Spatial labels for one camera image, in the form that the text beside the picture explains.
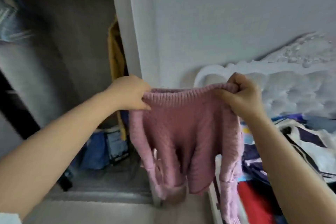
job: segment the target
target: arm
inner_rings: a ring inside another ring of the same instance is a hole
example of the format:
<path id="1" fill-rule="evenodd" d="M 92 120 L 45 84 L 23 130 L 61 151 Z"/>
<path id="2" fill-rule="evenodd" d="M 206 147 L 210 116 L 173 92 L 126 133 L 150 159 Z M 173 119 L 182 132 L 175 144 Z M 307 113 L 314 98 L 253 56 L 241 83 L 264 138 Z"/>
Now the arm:
<path id="1" fill-rule="evenodd" d="M 24 141 L 0 161 L 0 212 L 23 219 L 52 188 L 97 126 L 117 110 L 150 109 L 150 86 L 134 75 L 117 79 Z"/>
<path id="2" fill-rule="evenodd" d="M 240 91 L 217 93 L 248 125 L 276 199 L 288 223 L 335 223 L 336 196 L 267 117 L 258 87 L 242 74 L 229 82 Z"/>

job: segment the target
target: knit sweater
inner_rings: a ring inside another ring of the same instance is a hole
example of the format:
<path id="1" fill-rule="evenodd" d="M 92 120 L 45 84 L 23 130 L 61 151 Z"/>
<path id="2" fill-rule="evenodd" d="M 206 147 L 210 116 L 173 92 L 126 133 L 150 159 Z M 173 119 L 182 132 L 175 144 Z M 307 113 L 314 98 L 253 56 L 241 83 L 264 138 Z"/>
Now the knit sweater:
<path id="1" fill-rule="evenodd" d="M 215 175 L 215 157 L 221 154 L 221 214 L 228 224 L 237 224 L 236 178 L 244 144 L 238 117 L 214 88 L 237 92 L 236 85 L 227 83 L 145 93 L 143 101 L 152 109 L 130 112 L 130 137 L 162 199 L 181 191 L 186 182 L 192 194 L 206 190 Z"/>

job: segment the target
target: yellow garment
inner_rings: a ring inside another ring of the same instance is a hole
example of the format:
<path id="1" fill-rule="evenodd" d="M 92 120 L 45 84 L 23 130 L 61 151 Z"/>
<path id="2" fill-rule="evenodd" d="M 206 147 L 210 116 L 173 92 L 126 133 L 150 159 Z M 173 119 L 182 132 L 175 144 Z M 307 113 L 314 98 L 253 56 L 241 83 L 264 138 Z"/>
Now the yellow garment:
<path id="1" fill-rule="evenodd" d="M 112 81 L 114 81 L 119 77 L 124 76 L 125 71 L 125 58 L 116 40 L 117 36 L 120 36 L 120 31 L 117 17 L 115 17 L 114 22 L 108 29 L 108 38 L 107 38 L 108 58 L 110 60 Z M 117 112 L 117 119 L 121 132 L 121 139 L 125 141 L 127 139 L 127 133 L 125 125 L 121 119 L 120 111 Z"/>

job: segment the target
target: white headboard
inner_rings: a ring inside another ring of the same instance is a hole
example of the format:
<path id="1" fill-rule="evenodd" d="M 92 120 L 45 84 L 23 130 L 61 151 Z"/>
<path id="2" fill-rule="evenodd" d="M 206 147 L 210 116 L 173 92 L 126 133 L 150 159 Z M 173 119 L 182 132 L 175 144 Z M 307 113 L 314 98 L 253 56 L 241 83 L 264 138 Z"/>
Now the white headboard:
<path id="1" fill-rule="evenodd" d="M 258 83 L 269 116 L 306 113 L 336 118 L 336 55 L 322 35 L 310 33 L 261 61 L 203 67 L 195 87 L 226 82 L 234 73 Z"/>

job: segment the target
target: forearm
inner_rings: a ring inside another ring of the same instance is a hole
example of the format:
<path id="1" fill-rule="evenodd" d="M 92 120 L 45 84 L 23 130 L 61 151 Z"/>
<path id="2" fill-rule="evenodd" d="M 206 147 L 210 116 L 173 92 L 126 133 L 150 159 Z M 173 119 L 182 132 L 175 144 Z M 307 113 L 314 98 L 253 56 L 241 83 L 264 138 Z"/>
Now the forearm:
<path id="1" fill-rule="evenodd" d="M 0 212 L 23 219 L 117 107 L 99 93 L 28 138 L 0 162 Z"/>
<path id="2" fill-rule="evenodd" d="M 265 115 L 247 121 L 275 196 L 293 223 L 335 223 L 336 196 Z"/>

